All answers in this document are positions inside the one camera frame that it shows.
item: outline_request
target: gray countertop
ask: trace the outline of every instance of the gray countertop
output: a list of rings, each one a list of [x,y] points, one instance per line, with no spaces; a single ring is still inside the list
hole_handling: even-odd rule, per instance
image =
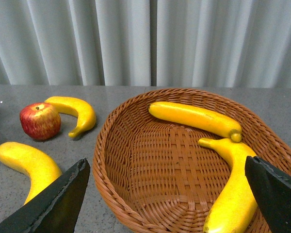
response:
[[[16,141],[50,155],[62,171],[79,159],[93,163],[96,137],[108,114],[122,102],[162,87],[128,86],[18,86],[0,85],[0,144]],[[291,89],[202,88],[232,99],[255,112],[291,148]],[[72,96],[89,102],[97,114],[97,125],[79,140],[68,137],[76,118],[62,115],[58,136],[45,142],[29,138],[22,130],[19,112],[25,106],[50,96]],[[30,180],[0,163],[0,222],[19,209],[28,194]],[[76,233],[129,233],[115,218],[95,187],[91,174]]]

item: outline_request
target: curtain fold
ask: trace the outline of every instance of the curtain fold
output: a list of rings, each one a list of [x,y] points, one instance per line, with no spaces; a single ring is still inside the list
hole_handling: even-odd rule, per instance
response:
[[[291,87],[291,0],[0,0],[0,83]]]

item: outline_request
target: red apple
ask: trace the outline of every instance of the red apple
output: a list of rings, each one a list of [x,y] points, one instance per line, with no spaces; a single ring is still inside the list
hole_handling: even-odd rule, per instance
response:
[[[19,113],[21,126],[26,134],[36,140],[46,140],[55,136],[61,125],[56,108],[50,103],[33,103]]]

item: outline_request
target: artificial banana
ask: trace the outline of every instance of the artificial banana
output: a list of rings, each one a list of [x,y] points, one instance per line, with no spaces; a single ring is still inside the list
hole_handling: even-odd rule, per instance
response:
[[[0,161],[31,180],[24,205],[55,181],[62,172],[54,160],[42,151],[18,142],[0,145]]]
[[[243,233],[256,211],[257,203],[245,177],[247,156],[256,156],[246,144],[229,138],[201,138],[198,144],[211,148],[231,167],[231,175],[211,207],[204,224],[204,233]]]
[[[73,115],[78,118],[76,127],[69,132],[69,137],[76,137],[80,133],[92,129],[96,124],[96,114],[92,106],[74,97],[53,96],[45,102],[55,106],[59,113]]]
[[[242,139],[242,128],[234,119],[223,114],[187,104],[159,101],[148,106],[149,112],[168,120],[209,131],[234,142]]]

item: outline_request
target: wicker basket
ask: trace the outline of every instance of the wicker basket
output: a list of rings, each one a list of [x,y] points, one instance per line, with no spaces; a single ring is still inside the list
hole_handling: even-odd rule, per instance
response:
[[[246,107],[196,89],[161,89],[138,95],[108,116],[97,137],[93,174],[107,205],[124,225],[141,233],[202,232],[230,169],[201,137],[220,137],[154,118],[147,105],[172,101],[207,108],[237,120],[243,142],[291,175],[291,149]],[[259,209],[247,233],[267,233]]]

